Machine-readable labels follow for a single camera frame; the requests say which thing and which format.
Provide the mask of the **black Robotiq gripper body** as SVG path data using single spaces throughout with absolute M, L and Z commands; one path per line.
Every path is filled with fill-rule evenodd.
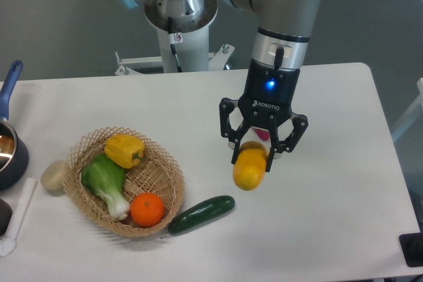
M 270 130 L 271 115 L 278 127 L 290 120 L 293 115 L 291 101 L 299 74 L 299 69 L 276 70 L 252 59 L 244 92 L 238 100 L 243 120 L 237 130 L 245 133 L 252 126 Z

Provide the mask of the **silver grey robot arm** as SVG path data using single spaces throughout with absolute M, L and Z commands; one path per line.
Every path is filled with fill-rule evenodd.
M 220 129 L 233 150 L 250 128 L 267 131 L 267 165 L 294 150 L 308 126 L 295 114 L 291 101 L 321 0 L 223 0 L 258 19 L 245 89 L 237 100 L 222 99 Z M 156 29 L 163 69 L 167 73 L 207 71 L 209 27 L 217 15 L 217 0 L 121 0 L 131 9 L 143 7 Z

